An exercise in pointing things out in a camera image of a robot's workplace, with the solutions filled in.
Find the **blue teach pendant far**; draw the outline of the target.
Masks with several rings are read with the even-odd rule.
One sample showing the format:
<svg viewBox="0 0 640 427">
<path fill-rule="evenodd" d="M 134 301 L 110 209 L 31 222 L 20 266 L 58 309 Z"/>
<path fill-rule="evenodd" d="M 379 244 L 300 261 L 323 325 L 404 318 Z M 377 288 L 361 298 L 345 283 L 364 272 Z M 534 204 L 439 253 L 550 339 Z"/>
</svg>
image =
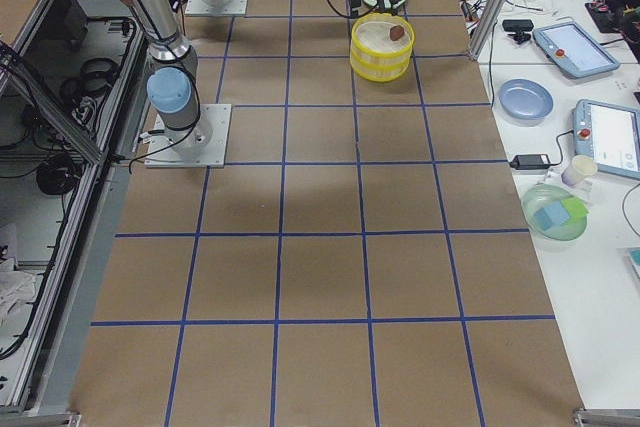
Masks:
<svg viewBox="0 0 640 427">
<path fill-rule="evenodd" d="M 620 67 L 620 63 L 574 21 L 535 28 L 532 37 L 545 55 L 570 77 L 586 78 Z"/>
</svg>

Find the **blue round plate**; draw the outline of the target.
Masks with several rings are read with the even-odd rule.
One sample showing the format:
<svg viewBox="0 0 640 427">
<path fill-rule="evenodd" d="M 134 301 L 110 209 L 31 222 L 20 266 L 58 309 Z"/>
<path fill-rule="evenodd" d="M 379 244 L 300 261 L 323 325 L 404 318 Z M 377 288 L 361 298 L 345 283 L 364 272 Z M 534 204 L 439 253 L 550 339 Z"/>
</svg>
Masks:
<svg viewBox="0 0 640 427">
<path fill-rule="evenodd" d="M 521 78 L 504 82 L 498 98 L 505 114 L 524 125 L 541 123 L 554 107 L 553 98 L 545 87 Z"/>
</svg>

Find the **blue teach pendant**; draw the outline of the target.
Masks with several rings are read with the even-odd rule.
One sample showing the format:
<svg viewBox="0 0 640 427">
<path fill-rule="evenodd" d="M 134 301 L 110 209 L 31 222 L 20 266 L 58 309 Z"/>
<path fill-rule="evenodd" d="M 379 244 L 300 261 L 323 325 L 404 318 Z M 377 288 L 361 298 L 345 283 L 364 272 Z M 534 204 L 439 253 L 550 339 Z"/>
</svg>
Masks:
<svg viewBox="0 0 640 427">
<path fill-rule="evenodd" d="M 535 28 L 532 37 L 545 55 L 570 77 L 586 78 L 620 67 L 620 63 L 574 21 Z"/>
<path fill-rule="evenodd" d="M 639 110 L 581 99 L 573 109 L 575 153 L 602 172 L 639 179 Z"/>
</svg>

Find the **black webcam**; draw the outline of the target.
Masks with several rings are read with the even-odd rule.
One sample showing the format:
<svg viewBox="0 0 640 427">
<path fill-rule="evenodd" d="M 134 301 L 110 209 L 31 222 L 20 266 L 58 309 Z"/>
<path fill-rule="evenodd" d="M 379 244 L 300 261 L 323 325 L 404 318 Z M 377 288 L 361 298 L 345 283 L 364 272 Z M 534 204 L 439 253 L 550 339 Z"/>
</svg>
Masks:
<svg viewBox="0 0 640 427">
<path fill-rule="evenodd" d="M 509 37 L 521 45 L 531 39 L 534 24 L 530 19 L 505 19 L 502 27 Z"/>
</svg>

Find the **white paper cup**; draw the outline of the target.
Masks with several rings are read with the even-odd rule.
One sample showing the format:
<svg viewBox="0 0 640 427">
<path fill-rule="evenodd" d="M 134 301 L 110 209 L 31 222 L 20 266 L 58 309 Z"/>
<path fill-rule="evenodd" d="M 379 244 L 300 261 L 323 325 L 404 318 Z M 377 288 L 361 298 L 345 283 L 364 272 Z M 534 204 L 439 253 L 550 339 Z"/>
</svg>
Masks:
<svg viewBox="0 0 640 427">
<path fill-rule="evenodd" d="M 570 187 L 577 186 L 598 171 L 598 165 L 592 157 L 574 156 L 561 174 L 561 181 Z"/>
</svg>

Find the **black power adapter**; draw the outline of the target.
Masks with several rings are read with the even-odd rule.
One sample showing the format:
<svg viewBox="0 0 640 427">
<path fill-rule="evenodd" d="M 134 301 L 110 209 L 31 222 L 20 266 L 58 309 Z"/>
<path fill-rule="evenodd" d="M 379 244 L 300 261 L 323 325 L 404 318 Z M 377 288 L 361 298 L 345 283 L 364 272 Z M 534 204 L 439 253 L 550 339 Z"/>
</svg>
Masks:
<svg viewBox="0 0 640 427">
<path fill-rule="evenodd" d="M 509 162 L 515 170 L 547 170 L 552 166 L 546 154 L 518 154 Z"/>
</svg>

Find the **blue teach pendant near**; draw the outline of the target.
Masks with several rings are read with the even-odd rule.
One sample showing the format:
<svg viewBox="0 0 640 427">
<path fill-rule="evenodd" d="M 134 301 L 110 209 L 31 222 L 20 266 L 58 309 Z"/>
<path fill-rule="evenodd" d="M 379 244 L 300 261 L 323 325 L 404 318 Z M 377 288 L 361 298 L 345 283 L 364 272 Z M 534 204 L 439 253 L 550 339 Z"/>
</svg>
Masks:
<svg viewBox="0 0 640 427">
<path fill-rule="evenodd" d="M 639 110 L 581 99 L 573 109 L 575 153 L 602 172 L 639 179 Z"/>
</svg>

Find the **yellow steamer basket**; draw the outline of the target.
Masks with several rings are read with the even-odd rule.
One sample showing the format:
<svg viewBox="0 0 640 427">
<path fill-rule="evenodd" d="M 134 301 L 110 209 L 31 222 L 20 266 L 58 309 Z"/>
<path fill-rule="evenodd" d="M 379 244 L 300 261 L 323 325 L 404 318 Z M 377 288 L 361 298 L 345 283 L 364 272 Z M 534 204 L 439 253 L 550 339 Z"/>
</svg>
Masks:
<svg viewBox="0 0 640 427">
<path fill-rule="evenodd" d="M 391 41 L 389 29 L 401 25 L 405 35 Z M 351 46 L 360 54 L 375 58 L 397 58 L 410 54 L 415 42 L 412 26 L 403 18 L 387 13 L 371 13 L 358 19 L 351 29 Z"/>
</svg>

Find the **green bowl with sponges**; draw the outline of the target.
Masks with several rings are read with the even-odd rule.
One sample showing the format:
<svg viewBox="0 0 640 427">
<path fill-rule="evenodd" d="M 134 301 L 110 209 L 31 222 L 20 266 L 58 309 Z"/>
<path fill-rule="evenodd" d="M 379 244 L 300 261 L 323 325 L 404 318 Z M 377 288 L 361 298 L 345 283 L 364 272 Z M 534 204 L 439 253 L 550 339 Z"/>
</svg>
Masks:
<svg viewBox="0 0 640 427">
<path fill-rule="evenodd" d="M 586 231 L 585 203 L 563 188 L 535 185 L 524 194 L 522 208 L 529 227 L 549 239 L 572 241 Z"/>
</svg>

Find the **brown steamed bun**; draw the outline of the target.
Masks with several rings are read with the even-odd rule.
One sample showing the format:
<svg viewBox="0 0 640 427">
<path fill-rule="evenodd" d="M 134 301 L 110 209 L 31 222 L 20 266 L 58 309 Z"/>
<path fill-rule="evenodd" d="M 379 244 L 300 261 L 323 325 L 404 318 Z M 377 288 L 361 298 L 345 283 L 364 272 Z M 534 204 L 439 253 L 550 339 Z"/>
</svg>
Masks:
<svg viewBox="0 0 640 427">
<path fill-rule="evenodd" d="M 405 30 L 401 25 L 394 25 L 389 29 L 391 41 L 399 41 L 405 35 Z"/>
</svg>

